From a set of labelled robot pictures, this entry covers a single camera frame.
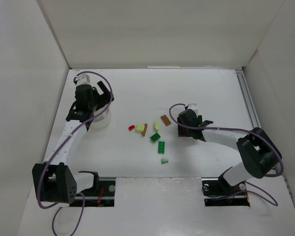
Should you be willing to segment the red lego brick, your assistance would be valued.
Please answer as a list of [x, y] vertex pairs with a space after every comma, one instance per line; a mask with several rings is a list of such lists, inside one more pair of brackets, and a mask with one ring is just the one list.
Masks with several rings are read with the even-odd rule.
[[184, 129], [183, 129], [183, 128], [181, 129], [181, 136], [182, 136], [182, 137], [186, 137], [186, 135], [185, 135], [185, 132], [184, 132]]

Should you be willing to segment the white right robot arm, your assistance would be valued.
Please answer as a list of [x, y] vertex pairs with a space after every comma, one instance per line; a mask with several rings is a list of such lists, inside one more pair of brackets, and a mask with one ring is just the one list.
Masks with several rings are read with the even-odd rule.
[[282, 155], [261, 128], [252, 130], [215, 127], [204, 120], [191, 107], [186, 107], [177, 117], [179, 136], [192, 137], [202, 142], [216, 143], [239, 152], [241, 162], [225, 170], [219, 177], [203, 180], [206, 196], [232, 195], [241, 184], [251, 178], [275, 177], [270, 174], [275, 165], [282, 165]]

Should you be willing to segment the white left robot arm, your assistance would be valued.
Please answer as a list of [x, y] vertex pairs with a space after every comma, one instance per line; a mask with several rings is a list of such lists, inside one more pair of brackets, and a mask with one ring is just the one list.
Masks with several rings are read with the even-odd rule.
[[94, 119], [102, 115], [113, 101], [109, 83], [99, 81], [98, 88], [88, 82], [77, 82], [75, 101], [66, 117], [62, 135], [51, 154], [41, 164], [35, 164], [32, 177], [36, 199], [41, 208], [43, 202], [52, 206], [74, 202], [76, 195], [83, 191], [97, 192], [100, 188], [97, 172], [78, 171], [73, 174], [71, 165], [77, 159], [76, 149], [88, 132]]

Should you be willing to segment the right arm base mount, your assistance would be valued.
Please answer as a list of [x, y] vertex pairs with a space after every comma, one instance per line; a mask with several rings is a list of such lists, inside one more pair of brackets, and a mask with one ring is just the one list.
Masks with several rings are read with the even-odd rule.
[[201, 191], [206, 207], [250, 206], [244, 181], [230, 186], [222, 176], [203, 177]]

